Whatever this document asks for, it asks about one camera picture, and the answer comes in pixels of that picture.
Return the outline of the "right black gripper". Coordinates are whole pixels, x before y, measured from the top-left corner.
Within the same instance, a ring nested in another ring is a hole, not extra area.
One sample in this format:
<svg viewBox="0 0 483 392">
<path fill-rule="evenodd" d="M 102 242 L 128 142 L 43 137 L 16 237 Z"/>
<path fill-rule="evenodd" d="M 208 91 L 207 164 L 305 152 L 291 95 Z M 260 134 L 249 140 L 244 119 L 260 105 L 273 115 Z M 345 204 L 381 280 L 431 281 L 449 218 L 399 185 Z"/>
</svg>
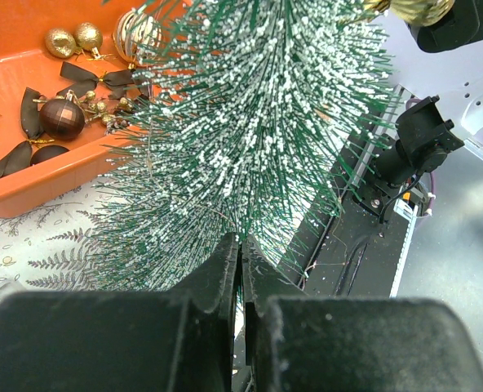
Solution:
<svg viewBox="0 0 483 392">
<path fill-rule="evenodd" d="M 483 0 L 455 1 L 443 18 L 429 26 L 405 24 L 420 50 L 452 51 L 483 40 Z"/>
</svg>

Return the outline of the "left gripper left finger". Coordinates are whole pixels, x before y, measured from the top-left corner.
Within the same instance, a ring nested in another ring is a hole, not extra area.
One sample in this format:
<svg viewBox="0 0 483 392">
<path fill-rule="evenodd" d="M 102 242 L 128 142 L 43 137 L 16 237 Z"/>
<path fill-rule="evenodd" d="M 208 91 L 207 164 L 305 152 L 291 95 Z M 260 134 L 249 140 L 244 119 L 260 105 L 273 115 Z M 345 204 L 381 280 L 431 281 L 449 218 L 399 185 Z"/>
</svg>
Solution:
<svg viewBox="0 0 483 392">
<path fill-rule="evenodd" d="M 18 292 L 0 304 L 0 391 L 228 391 L 239 243 L 163 292 Z"/>
</svg>

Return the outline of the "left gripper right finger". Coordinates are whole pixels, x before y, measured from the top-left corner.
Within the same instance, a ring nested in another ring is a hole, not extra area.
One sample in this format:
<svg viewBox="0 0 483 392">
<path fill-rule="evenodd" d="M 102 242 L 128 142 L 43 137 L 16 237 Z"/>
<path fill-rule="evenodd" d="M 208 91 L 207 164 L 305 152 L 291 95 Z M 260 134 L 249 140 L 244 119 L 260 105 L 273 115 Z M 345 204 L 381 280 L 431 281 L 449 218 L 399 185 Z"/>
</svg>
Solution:
<svg viewBox="0 0 483 392">
<path fill-rule="evenodd" d="M 309 296 L 241 244 L 246 364 L 258 391 L 483 391 L 460 318 L 425 299 Z"/>
</svg>

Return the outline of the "gold flower ornament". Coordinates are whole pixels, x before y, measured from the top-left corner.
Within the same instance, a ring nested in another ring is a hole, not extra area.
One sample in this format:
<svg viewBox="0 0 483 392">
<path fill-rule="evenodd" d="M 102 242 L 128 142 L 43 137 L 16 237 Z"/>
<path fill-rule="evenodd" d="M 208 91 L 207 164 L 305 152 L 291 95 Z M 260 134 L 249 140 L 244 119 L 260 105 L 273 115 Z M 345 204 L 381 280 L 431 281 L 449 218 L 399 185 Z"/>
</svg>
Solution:
<svg viewBox="0 0 483 392">
<path fill-rule="evenodd" d="M 428 27 L 443 19 L 452 9 L 455 0 L 369 0 L 364 1 L 367 11 L 391 11 L 407 24 Z"/>
</svg>

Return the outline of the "small frosted christmas tree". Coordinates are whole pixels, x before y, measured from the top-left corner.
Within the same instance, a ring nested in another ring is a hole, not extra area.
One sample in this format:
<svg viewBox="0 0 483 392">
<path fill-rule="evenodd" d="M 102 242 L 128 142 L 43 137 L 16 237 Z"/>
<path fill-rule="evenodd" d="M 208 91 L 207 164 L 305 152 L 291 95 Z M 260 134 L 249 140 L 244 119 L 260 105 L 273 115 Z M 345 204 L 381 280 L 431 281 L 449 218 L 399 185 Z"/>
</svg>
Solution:
<svg viewBox="0 0 483 392">
<path fill-rule="evenodd" d="M 195 1 L 146 70 L 160 92 L 116 159 L 95 227 L 104 290 L 164 290 L 221 237 L 254 236 L 296 268 L 302 220 L 337 216 L 349 148 L 392 103 L 386 33 L 368 1 Z"/>
</svg>

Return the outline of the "brown ribbon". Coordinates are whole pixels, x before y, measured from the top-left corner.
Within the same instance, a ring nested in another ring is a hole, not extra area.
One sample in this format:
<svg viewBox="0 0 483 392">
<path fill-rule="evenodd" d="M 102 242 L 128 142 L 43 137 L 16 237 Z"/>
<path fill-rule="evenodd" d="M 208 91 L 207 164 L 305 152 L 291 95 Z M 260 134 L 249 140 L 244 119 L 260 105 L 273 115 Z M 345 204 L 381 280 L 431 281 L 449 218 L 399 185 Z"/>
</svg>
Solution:
<svg viewBox="0 0 483 392">
<path fill-rule="evenodd" d="M 152 95 L 135 69 L 105 73 L 99 77 L 64 62 L 60 76 L 73 84 L 47 99 L 27 88 L 20 105 L 20 125 L 25 140 L 0 159 L 0 179 L 69 151 L 58 143 L 78 138 L 84 128 L 99 120 L 105 134 L 126 130 L 137 102 Z"/>
</svg>

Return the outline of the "orange plastic tray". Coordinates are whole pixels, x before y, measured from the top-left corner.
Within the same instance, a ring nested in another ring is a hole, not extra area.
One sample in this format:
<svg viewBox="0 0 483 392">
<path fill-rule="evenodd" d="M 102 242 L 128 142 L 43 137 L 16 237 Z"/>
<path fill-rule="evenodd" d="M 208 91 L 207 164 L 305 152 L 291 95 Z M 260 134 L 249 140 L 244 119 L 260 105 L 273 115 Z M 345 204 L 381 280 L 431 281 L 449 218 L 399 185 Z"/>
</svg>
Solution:
<svg viewBox="0 0 483 392">
<path fill-rule="evenodd" d="M 109 131 L 156 88 L 147 63 L 183 1 L 0 1 L 0 217 L 110 169 L 137 127 Z"/>
</svg>

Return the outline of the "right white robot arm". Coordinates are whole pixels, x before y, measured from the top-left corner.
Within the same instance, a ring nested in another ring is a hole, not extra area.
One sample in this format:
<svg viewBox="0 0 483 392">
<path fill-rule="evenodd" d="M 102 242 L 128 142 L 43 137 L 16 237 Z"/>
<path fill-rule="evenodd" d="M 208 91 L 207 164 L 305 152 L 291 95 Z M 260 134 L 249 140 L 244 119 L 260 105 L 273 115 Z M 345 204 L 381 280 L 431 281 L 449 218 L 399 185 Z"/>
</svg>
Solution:
<svg viewBox="0 0 483 392">
<path fill-rule="evenodd" d="M 483 1 L 457 1 L 438 24 L 412 27 L 393 11 L 377 21 L 393 57 L 389 81 L 436 106 L 454 134 L 483 160 Z"/>
</svg>

